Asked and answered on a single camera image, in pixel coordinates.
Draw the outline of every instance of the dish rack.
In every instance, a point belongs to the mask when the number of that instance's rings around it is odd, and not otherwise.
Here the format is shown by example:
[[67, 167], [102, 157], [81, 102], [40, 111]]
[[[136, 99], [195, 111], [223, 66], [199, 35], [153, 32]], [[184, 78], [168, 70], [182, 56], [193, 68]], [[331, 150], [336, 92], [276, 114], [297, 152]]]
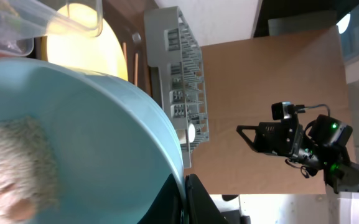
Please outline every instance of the dish rack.
[[[174, 128], [185, 130], [187, 143], [180, 146], [184, 167], [190, 168], [191, 153], [210, 138], [201, 48], [179, 7], [145, 12], [144, 23], [152, 95]], [[194, 142], [189, 142], [190, 123]]]

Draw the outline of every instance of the wooden stick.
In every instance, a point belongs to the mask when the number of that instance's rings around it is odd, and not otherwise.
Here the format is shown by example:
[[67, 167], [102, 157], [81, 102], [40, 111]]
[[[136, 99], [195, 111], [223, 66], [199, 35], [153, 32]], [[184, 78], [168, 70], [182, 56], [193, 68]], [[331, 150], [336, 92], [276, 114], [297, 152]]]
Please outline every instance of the wooden stick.
[[135, 54], [134, 84], [138, 86], [139, 54]]
[[123, 42], [123, 52], [124, 52], [125, 63], [127, 63], [127, 66], [128, 66], [128, 60], [127, 60], [127, 43], [125, 43], [125, 42]]

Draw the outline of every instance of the light blue bowl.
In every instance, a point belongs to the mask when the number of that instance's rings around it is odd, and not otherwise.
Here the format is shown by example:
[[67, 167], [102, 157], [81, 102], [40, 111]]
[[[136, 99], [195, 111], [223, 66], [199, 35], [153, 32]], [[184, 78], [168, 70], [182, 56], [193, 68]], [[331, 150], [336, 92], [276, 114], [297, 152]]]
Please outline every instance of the light blue bowl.
[[185, 202], [175, 130], [119, 78], [26, 58], [0, 59], [0, 121], [37, 118], [54, 149], [60, 208], [31, 223], [137, 223], [173, 174]]

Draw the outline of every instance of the green light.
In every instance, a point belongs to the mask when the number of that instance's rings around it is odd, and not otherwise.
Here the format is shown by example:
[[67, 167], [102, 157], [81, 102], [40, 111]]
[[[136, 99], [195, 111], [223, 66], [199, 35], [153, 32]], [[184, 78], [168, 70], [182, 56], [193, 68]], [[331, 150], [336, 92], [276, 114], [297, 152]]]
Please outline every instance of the green light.
[[333, 164], [331, 167], [330, 167], [330, 172], [334, 172], [336, 169], [338, 169], [338, 166], [336, 164]]

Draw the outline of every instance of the clear plastic container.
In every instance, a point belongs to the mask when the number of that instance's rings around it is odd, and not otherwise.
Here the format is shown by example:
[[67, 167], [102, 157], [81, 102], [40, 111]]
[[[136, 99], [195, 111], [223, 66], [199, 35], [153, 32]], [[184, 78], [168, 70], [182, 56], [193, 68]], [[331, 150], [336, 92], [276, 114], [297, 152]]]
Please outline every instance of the clear plastic container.
[[[72, 18], [69, 4], [73, 3], [84, 4], [96, 13]], [[48, 34], [81, 32], [97, 36], [102, 30], [102, 20], [101, 0], [0, 0], [0, 52], [7, 50], [7, 54], [15, 54], [7, 43], [14, 46], [15, 40]], [[28, 49], [22, 49], [18, 55]]]

